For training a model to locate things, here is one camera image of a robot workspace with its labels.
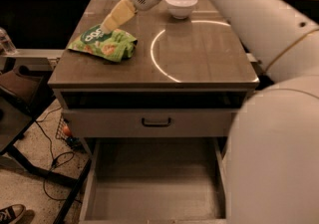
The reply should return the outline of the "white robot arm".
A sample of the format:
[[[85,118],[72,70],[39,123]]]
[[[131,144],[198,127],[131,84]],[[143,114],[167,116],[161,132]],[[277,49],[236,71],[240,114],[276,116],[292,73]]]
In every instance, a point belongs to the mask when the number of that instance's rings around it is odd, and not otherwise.
[[[122,0],[111,32],[160,0]],[[228,136],[228,224],[319,224],[319,29],[281,0],[210,0],[259,61]]]

